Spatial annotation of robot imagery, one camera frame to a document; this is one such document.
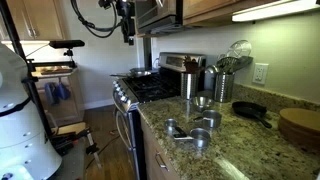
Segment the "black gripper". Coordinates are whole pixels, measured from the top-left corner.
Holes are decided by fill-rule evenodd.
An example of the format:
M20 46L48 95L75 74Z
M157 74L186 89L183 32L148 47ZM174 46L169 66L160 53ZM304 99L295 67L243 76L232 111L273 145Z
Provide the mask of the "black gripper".
M129 45L134 44L134 35L135 35L135 27L134 27L134 4L129 2L128 0L98 0L98 5L104 9L108 9L112 7L118 16L121 17L121 21L117 22L114 20L115 25L108 28L103 28L103 32L112 32L117 27L121 28L121 32L123 34L124 42Z

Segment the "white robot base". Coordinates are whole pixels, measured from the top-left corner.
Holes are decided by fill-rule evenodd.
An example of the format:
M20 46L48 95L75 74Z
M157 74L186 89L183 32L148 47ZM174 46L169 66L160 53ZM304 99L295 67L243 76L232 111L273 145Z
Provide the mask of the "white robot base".
M0 44L0 174L5 180L47 180L62 162L23 83L27 72L24 60Z

